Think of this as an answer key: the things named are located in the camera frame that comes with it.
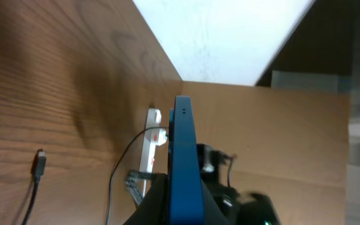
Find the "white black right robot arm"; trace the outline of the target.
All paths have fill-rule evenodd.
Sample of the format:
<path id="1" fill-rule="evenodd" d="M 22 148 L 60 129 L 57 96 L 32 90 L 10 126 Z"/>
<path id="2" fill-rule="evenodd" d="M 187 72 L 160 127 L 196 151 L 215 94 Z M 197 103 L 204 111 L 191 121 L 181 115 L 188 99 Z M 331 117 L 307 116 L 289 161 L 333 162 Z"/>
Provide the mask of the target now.
<path id="1" fill-rule="evenodd" d="M 233 165 L 234 157 L 207 144 L 197 144 L 204 224 L 280 224 L 271 199 L 259 192 L 239 194 L 220 183 L 220 166 Z M 169 224 L 168 175 L 129 171 L 125 181 L 136 211 L 126 224 Z"/>

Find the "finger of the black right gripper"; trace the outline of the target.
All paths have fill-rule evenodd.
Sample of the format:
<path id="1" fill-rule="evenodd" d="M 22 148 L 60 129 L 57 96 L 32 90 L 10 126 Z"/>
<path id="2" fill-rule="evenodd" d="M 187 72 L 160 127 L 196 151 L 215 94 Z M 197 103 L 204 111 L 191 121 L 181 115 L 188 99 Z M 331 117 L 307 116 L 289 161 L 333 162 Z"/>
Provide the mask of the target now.
<path id="1" fill-rule="evenodd" d="M 130 170 L 125 185 L 135 205 L 140 205 L 146 195 L 147 181 L 154 181 L 155 174 L 151 172 Z"/>

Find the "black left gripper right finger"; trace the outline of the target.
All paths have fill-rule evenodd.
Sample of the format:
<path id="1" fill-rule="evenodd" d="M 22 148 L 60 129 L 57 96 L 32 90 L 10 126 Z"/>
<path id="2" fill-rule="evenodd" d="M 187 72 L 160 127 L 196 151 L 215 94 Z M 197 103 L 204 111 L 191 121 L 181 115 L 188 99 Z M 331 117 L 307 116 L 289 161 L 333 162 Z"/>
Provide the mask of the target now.
<path id="1" fill-rule="evenodd" d="M 219 209 L 203 181 L 201 186 L 204 204 L 204 225 L 228 225 L 229 221 Z"/>

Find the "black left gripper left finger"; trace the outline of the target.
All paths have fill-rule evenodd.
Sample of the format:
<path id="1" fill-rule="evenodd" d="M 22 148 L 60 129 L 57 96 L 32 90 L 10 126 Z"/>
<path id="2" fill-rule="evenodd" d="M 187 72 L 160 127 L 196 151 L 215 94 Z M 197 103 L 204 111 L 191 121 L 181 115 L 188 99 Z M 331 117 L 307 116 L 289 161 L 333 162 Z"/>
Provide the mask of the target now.
<path id="1" fill-rule="evenodd" d="M 124 225 L 162 225 L 166 224 L 168 203 L 168 175 L 154 173 L 155 179 L 140 205 Z"/>

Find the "blue Galaxy smartphone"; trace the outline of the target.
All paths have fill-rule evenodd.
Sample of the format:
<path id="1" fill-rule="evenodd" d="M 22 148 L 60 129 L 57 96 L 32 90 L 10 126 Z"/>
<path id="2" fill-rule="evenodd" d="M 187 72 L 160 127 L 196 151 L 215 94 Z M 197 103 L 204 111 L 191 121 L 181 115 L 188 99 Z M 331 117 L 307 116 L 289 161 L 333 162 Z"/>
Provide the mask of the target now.
<path id="1" fill-rule="evenodd" d="M 203 224 L 203 189 L 189 96 L 176 96 L 171 110 L 168 178 L 168 223 Z"/>

